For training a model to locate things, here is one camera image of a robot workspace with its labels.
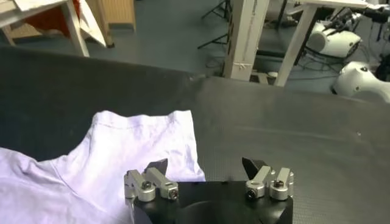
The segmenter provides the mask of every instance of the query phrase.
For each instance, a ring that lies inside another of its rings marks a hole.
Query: gray floor
[[[96,43],[87,43],[91,57],[106,60],[137,63],[161,68],[189,71],[198,74],[214,74],[223,63],[224,46],[210,45],[197,50],[197,46],[212,38],[224,34],[227,23],[215,15],[204,20],[200,17],[216,5],[218,0],[142,0],[136,1],[136,33],[131,29],[112,29],[115,48],[105,49]],[[271,3],[271,17],[275,17],[280,4]],[[358,34],[369,39],[367,28],[370,21],[360,25]],[[260,49],[285,51],[294,29],[265,30],[261,36]],[[73,54],[73,47],[65,38],[40,38],[37,40],[21,40],[18,47],[39,49],[51,52]],[[375,55],[385,48],[384,42],[372,43],[373,50],[368,60],[377,61]],[[352,59],[366,60],[360,51]],[[308,61],[302,58],[301,65]],[[256,68],[264,72],[277,71],[281,60],[258,57]],[[320,64],[311,63],[312,69],[296,66],[286,84],[288,89],[331,93],[330,87],[335,81],[337,72],[323,68]]]

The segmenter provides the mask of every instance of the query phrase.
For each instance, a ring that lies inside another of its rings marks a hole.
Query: cable
[[[365,46],[359,45],[358,49],[364,54],[364,57],[366,58],[366,62],[370,62],[370,55],[367,53]]]
[[[375,52],[371,48],[371,36],[372,36],[372,29],[374,28],[374,22],[371,22],[371,31],[370,36],[368,38],[368,49],[370,50],[370,54],[377,60],[380,61],[380,58],[378,58],[375,54]]]

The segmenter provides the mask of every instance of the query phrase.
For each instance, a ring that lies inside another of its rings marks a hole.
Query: black table surface
[[[0,146],[67,154],[94,113],[191,110],[208,180],[293,169],[294,223],[389,223],[390,106],[141,65],[0,49]]]

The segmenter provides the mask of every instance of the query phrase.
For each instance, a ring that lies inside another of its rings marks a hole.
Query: white table leg
[[[314,14],[316,14],[316,10],[317,6],[314,4],[305,5],[297,29],[292,36],[293,38],[288,46],[283,63],[279,69],[278,77],[275,81],[275,86],[284,86],[286,84],[287,78],[294,66],[295,59],[299,54],[300,47],[303,45],[303,41],[310,27],[310,23],[314,18]]]
[[[11,37],[11,33],[10,33],[10,30],[11,28],[9,26],[7,27],[3,27],[2,28],[2,31],[4,32],[4,35],[8,41],[8,43],[11,45],[11,46],[15,46],[15,42],[13,42],[13,39]]]
[[[80,22],[74,9],[73,1],[68,0],[62,5],[62,12],[71,35],[72,43],[79,55],[89,57],[87,46],[81,36]]]

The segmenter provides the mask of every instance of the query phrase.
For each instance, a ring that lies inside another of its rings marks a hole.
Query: black tripod stand
[[[217,9],[223,9],[224,14],[218,13]],[[204,19],[207,15],[210,13],[214,13],[215,15],[221,17],[222,19],[226,19],[226,21],[229,21],[229,15],[232,10],[232,6],[230,5],[230,0],[224,0],[221,3],[219,3],[216,7],[212,8],[210,11],[208,11],[206,14],[202,16],[202,19]]]
[[[222,8],[223,3],[225,4],[225,7],[223,8],[224,9],[224,14],[221,15],[218,12],[216,12],[216,10]],[[230,5],[230,0],[225,0],[225,1],[222,1],[221,3],[219,3],[216,7],[212,8],[206,14],[204,14],[202,16],[202,19],[204,19],[210,13],[214,13],[215,15],[218,15],[219,17],[224,18],[224,19],[226,19],[226,21],[229,22],[231,12],[232,12],[232,5]],[[225,33],[222,36],[219,36],[219,37],[217,37],[217,38],[215,38],[213,40],[210,40],[210,41],[200,45],[197,48],[200,49],[200,48],[203,48],[203,47],[205,47],[205,46],[207,46],[209,44],[227,44],[227,41],[226,42],[221,42],[221,39],[224,38],[224,37],[227,37],[227,33]]]

